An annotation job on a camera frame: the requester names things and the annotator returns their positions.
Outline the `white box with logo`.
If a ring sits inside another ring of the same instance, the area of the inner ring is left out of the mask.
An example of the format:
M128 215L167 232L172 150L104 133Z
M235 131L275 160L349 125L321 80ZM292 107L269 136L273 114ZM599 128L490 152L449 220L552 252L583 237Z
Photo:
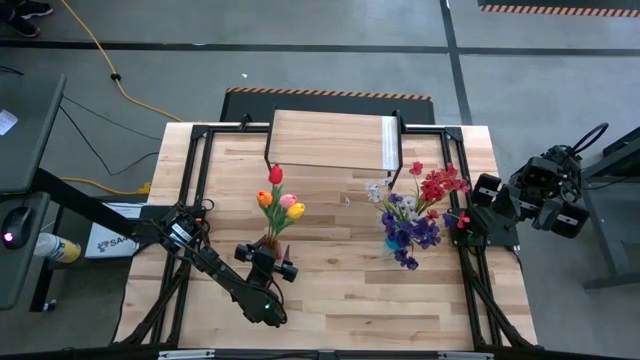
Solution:
M84 257L89 259L131 257L138 249L138 243L93 223Z

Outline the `black computer mouse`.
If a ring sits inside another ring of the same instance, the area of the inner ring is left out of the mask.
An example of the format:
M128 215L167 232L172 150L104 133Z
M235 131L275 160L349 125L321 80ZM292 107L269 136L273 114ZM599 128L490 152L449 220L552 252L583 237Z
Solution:
M32 209L26 206L11 210L0 226L0 240L9 250L17 250L26 245L31 233Z

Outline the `silver metal bracket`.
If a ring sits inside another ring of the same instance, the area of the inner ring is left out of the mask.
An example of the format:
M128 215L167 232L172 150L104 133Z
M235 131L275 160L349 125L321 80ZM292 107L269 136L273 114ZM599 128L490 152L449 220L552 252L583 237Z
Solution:
M438 353L438 360L495 360L491 353L446 351Z
M212 349L162 351L157 360L207 360L214 359L216 351Z

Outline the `orange artificial tulip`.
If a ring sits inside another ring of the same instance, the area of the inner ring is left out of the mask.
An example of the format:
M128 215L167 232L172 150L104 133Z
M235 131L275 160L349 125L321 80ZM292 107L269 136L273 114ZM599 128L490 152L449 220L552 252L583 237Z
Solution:
M256 195L256 199L259 207L263 211L264 215L268 221L268 230L266 233L266 242L272 242L272 230L273 230L273 215L272 215L272 205L273 205L273 195L268 191L259 191Z

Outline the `black desk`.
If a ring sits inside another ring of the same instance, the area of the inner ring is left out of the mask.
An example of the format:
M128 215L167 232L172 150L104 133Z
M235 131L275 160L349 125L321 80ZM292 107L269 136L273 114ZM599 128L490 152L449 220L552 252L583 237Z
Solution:
M14 208L32 209L25 246L9 250L0 240L0 311L12 309L19 300L51 201L120 235L135 236L133 219L40 167L66 82L63 74L0 75L0 111L8 110L19 119L0 136L0 226Z

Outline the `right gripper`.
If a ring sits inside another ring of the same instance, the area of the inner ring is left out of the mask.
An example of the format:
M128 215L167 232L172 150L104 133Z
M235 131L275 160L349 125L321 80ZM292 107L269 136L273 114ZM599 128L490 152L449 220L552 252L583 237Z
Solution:
M574 238L590 216L581 197L580 164L573 159L531 158L506 183L483 173L472 193L472 234L505 238L529 219L534 229Z

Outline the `black hazard-striped floor mat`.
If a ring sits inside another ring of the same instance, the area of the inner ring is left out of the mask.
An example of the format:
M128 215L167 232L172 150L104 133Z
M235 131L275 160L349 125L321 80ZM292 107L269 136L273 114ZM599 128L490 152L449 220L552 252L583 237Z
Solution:
M270 122L275 107L368 115L391 115L398 110L407 124L436 123L429 95L256 87L227 88L220 122L236 122L245 114L255 122Z

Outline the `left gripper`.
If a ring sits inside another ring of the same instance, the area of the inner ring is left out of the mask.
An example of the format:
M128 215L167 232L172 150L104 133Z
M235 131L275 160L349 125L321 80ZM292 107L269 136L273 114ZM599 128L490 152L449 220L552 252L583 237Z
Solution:
M275 274L279 274L285 281L293 283L298 275L298 268L290 258L290 246L285 249L281 260L276 260L274 252L260 238L252 244L236 246L234 258L251 264L251 270L246 281L255 286L269 288Z

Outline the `purple artificial flower bunch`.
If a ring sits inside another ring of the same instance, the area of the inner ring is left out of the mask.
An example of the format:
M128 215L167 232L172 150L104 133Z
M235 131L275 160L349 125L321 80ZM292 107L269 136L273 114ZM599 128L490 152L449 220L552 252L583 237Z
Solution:
M440 228L436 223L439 214L425 215L418 209L415 197L396 193L391 193L382 205L380 221L390 254L401 267L416 270L419 262L414 257L415 248L427 250L441 241Z

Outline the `red artificial flower bunch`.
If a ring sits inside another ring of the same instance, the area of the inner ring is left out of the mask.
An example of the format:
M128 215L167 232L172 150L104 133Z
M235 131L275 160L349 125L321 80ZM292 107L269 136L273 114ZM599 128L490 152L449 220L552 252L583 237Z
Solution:
M419 214L417 220L410 220L415 235L426 234L440 217L436 210L431 209L433 205L452 193L467 193L471 189L468 181L458 176L452 163L447 163L441 169L424 172L424 164L416 161L409 168L409 173L415 183L412 196L417 200L416 211Z

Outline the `grey metal stand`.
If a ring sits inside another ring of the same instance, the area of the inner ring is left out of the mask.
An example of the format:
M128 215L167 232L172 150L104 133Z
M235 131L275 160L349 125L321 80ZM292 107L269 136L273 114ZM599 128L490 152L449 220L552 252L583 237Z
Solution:
M582 172L584 202L609 274L583 284L585 290L640 284L625 247L640 245L640 126L611 143Z

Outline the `white paper sheet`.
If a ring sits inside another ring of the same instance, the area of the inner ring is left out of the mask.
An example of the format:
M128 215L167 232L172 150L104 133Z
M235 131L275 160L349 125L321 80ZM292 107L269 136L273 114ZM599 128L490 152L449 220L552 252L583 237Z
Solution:
M107 202L106 206L127 219L138 219L145 204Z

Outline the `white artificial flower bunch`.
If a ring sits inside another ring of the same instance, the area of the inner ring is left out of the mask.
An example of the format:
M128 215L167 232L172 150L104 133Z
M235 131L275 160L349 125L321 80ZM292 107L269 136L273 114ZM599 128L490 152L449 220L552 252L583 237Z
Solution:
M414 196L400 195L392 191L391 178L365 185L367 201L381 212L391 212L400 220L417 220L417 200Z

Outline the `yellow artificial tulip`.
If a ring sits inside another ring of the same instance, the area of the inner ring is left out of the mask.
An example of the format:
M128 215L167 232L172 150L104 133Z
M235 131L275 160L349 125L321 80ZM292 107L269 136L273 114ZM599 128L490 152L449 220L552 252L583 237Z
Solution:
M288 208L280 207L272 218L272 239L275 240L284 229L302 217L304 212L305 205L303 203L295 203Z

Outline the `red artificial tulip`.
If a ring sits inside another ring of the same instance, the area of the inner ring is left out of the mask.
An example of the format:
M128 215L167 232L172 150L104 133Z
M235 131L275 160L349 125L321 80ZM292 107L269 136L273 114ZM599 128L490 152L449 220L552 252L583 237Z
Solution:
M269 206L269 241L275 240L276 215L279 208L279 199L284 175L279 165L274 165L269 174L269 182L272 184L272 204Z

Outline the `white paper note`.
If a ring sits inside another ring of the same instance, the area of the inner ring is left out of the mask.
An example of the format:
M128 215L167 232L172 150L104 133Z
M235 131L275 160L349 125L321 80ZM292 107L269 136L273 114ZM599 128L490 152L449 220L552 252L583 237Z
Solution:
M19 119L17 116L9 112L8 110L0 111L0 136L6 135L17 123Z

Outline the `white and yellow bottle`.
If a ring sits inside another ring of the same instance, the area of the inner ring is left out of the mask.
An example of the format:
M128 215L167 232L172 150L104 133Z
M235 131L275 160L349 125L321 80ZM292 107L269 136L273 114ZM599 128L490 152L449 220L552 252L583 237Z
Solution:
M34 248L34 255L51 261L69 264L82 254L79 244L51 233L41 232Z

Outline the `hazard-striped floor strip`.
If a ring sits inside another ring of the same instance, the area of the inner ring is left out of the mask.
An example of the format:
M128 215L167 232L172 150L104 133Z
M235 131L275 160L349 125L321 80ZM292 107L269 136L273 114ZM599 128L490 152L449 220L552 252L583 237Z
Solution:
M477 0L483 12L640 18L640 0Z

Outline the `wooden shelf with black legs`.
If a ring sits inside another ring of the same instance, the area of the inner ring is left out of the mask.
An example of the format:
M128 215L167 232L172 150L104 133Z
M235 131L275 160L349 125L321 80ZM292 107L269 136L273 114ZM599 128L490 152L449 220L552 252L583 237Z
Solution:
M278 109L267 132L264 160L276 165L385 172L393 188L403 168L401 112L367 115Z

